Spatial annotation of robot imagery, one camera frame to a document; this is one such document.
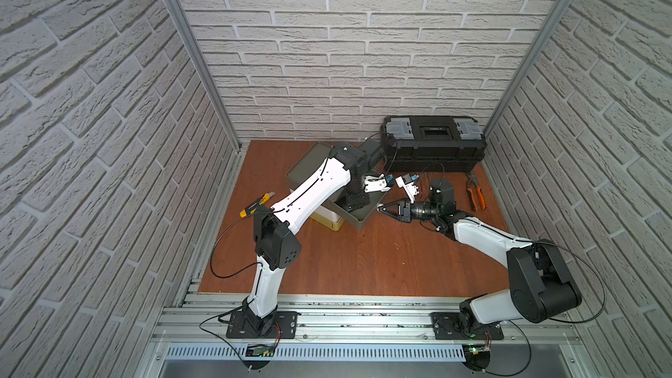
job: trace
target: white brick wall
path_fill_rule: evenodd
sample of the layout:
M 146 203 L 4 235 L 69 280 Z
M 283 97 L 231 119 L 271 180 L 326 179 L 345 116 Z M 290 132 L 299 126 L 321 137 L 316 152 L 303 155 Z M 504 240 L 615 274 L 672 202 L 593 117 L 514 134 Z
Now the white brick wall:
M 484 124 L 553 2 L 181 1 L 243 141 L 362 139 L 401 113 Z
M 608 287 L 579 332 L 601 376 L 672 373 L 670 0 L 574 0 L 489 138 L 511 228 L 584 254 Z M 584 304 L 601 289 L 574 260 Z
M 162 0 L 0 0 L 0 44 L 0 375 L 130 376 L 231 145 Z

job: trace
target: gray plastic tray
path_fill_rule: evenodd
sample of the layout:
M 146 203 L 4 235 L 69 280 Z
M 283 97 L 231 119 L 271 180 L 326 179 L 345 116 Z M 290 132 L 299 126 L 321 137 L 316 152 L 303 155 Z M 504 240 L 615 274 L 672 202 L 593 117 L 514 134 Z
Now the gray plastic tray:
M 308 150 L 308 152 L 292 167 L 291 170 L 287 173 L 287 181 L 289 182 L 290 189 L 296 190 L 304 181 L 308 179 L 309 176 L 313 175 L 313 172 L 322 164 L 324 159 L 329 155 L 329 150 L 331 146 L 323 141 L 315 143 L 313 147 Z M 322 206 L 327 209 L 335 212 L 339 216 L 345 218 L 345 220 L 353 225 L 357 231 L 361 230 L 364 227 L 364 223 L 371 216 L 376 207 L 385 198 L 387 192 L 375 191 L 370 192 L 369 196 L 371 198 L 371 203 L 348 213 L 343 210 L 342 207 L 336 204 L 341 195 L 344 193 L 345 187 L 341 187 L 336 190 L 327 200 L 322 203 Z

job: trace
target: white plastic part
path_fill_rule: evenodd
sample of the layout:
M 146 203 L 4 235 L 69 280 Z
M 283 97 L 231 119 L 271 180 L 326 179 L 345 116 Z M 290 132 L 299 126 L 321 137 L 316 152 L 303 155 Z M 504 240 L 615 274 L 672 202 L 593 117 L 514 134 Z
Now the white plastic part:
M 466 217 L 455 222 L 453 232 L 458 242 L 476 248 L 506 268 L 509 267 L 506 260 L 507 251 L 511 248 L 525 248 L 532 245 L 529 240 L 498 230 L 477 217 Z
M 257 256 L 257 262 L 261 264 L 257 265 L 254 287 L 247 300 L 251 301 L 249 306 L 252 312 L 259 318 L 264 318 L 271 314 L 278 304 L 278 290 L 285 269 L 277 268 L 272 271 L 262 256 Z
M 476 321 L 481 324 L 523 318 L 513 304 L 511 291 L 508 289 L 476 298 L 469 306 L 471 306 L 471 312 L 476 317 Z
M 397 181 L 397 185 L 406 190 L 406 194 L 408 194 L 408 198 L 411 200 L 411 203 L 415 203 L 415 196 L 418 194 L 418 187 L 413 183 L 413 181 L 409 182 L 408 184 L 404 183 L 404 179 L 402 177 L 396 177 L 394 179 Z
M 289 222 L 294 235 L 301 225 L 329 196 L 350 181 L 350 171 L 343 169 L 336 158 L 328 157 L 313 175 L 292 194 L 271 207 L 281 222 Z
M 367 193 L 373 193 L 374 191 L 388 191 L 391 187 L 387 185 L 387 180 L 385 180 L 385 175 L 381 174 L 380 176 L 367 175 L 364 177 L 364 191 Z

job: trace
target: black toolbox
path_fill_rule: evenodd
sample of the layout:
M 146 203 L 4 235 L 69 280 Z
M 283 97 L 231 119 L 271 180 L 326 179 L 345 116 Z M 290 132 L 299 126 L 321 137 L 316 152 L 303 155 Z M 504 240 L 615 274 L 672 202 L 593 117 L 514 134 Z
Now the black toolbox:
M 381 144 L 391 172 L 469 172 L 483 159 L 485 137 L 471 117 L 390 116 L 381 127 Z

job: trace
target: metal extrusion profile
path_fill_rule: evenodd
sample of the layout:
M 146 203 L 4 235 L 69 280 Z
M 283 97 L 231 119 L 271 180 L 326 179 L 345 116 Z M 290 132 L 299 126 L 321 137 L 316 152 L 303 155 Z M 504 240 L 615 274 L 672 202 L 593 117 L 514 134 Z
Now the metal extrusion profile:
M 191 58 L 191 62 L 194 64 L 196 73 L 198 73 L 198 76 L 201 78 L 203 87 L 205 88 L 208 96 L 212 98 L 212 105 L 214 106 L 217 116 L 222 122 L 227 138 L 231 142 L 231 145 L 235 149 L 236 153 L 240 152 L 241 143 L 238 139 L 238 135 L 236 134 L 236 129 L 233 127 L 231 118 L 229 118 L 229 114 L 224 108 L 222 98 L 219 95 L 219 90 L 214 83 L 214 79 L 212 78 L 210 70 L 208 69 L 208 64 L 206 63 L 205 57 L 203 56 L 200 47 L 198 47 L 196 36 L 191 29 L 189 20 L 187 20 L 187 14 L 184 12 L 180 0 L 163 1 L 166 5 L 168 13 L 170 13 L 170 16 L 173 18 L 177 32 L 180 34 L 180 37 L 182 37 L 184 47 L 187 50 L 189 57 Z
M 499 99 L 497 107 L 495 107 L 490 120 L 488 120 L 488 123 L 485 126 L 484 134 L 486 137 L 492 134 L 492 131 L 499 122 L 499 118 L 504 113 L 504 110 L 508 107 L 516 91 L 518 91 L 518 88 L 523 83 L 523 80 L 525 80 L 528 71 L 530 71 L 532 66 L 534 66 L 534 63 L 536 63 L 537 59 L 539 58 L 539 54 L 541 54 L 544 50 L 544 47 L 546 47 L 548 40 L 551 38 L 551 35 L 553 35 L 556 28 L 560 24 L 560 20 L 565 15 L 565 12 L 571 3 L 572 0 L 555 0 L 555 2 L 553 2 L 553 6 L 546 15 L 546 19 L 544 19 L 542 27 L 539 28 L 539 31 L 537 31 L 534 39 L 532 39 L 530 48 L 527 49 L 525 56 L 523 56 L 523 60 L 518 65 L 518 68 L 513 74 L 513 77 L 509 81 L 506 89 L 504 89 L 504 93 Z

